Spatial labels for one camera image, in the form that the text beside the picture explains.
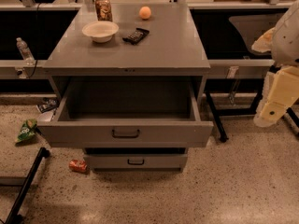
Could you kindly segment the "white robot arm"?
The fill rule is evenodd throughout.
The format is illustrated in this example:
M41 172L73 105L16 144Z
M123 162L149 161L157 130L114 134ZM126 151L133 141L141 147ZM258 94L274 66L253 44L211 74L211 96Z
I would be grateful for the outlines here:
M292 3L276 25L251 46L258 52L271 52L275 62L263 82L262 100L254 116L258 127L277 123L299 99L299 1Z

